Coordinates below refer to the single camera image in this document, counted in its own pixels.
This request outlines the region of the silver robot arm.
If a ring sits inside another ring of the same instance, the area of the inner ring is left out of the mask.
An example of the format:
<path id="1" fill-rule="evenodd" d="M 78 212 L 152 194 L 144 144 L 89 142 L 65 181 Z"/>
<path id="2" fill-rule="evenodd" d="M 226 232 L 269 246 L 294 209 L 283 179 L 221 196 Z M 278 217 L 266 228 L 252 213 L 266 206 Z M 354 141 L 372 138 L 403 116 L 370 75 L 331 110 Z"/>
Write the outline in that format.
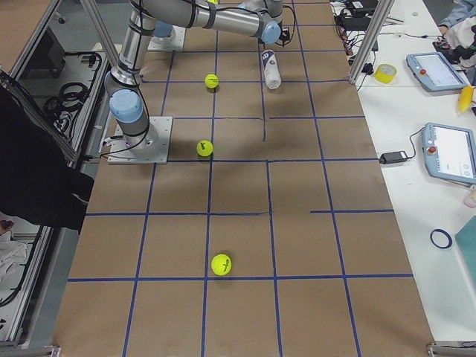
<path id="1" fill-rule="evenodd" d="M 153 60 L 171 57 L 170 51 L 152 51 L 149 45 L 175 40 L 176 28 L 204 28 L 237 33 L 275 43 L 281 36 L 281 1 L 243 1 L 239 5 L 211 1 L 132 1 L 128 29 L 114 64 L 106 75 L 109 109 L 122 132 L 124 148 L 137 158 L 155 154 L 161 146 L 157 130 L 140 90 L 141 72 Z"/>

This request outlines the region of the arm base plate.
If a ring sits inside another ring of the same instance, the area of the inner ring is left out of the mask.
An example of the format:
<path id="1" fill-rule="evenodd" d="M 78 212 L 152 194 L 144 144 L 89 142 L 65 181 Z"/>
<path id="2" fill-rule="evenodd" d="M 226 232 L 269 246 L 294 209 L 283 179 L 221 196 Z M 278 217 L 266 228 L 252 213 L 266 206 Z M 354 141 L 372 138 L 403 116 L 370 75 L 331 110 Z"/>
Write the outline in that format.
<path id="1" fill-rule="evenodd" d="M 149 51 L 182 51 L 184 47 L 185 28 L 170 27 L 168 24 L 158 23 L 149 42 Z"/>
<path id="2" fill-rule="evenodd" d="M 118 123 L 115 135 L 120 138 L 113 140 L 111 152 L 107 155 L 109 164 L 166 164 L 170 146 L 173 118 L 152 116 L 149 119 L 149 131 L 145 139 L 136 147 L 141 139 L 123 134 Z"/>

